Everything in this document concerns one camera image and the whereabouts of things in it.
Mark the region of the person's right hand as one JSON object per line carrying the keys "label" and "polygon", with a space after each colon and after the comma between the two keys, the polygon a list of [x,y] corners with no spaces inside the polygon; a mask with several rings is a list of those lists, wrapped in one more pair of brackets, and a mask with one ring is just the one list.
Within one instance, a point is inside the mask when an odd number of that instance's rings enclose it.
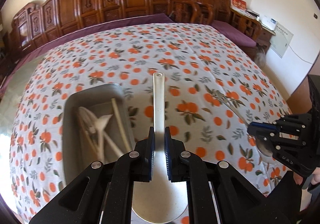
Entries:
{"label": "person's right hand", "polygon": [[[296,184],[301,185],[303,183],[303,178],[301,176],[299,176],[297,173],[293,173],[293,178],[294,178]],[[312,185],[316,185],[319,182],[320,182],[320,167],[317,167],[312,174],[312,179],[311,179],[310,183]]]}

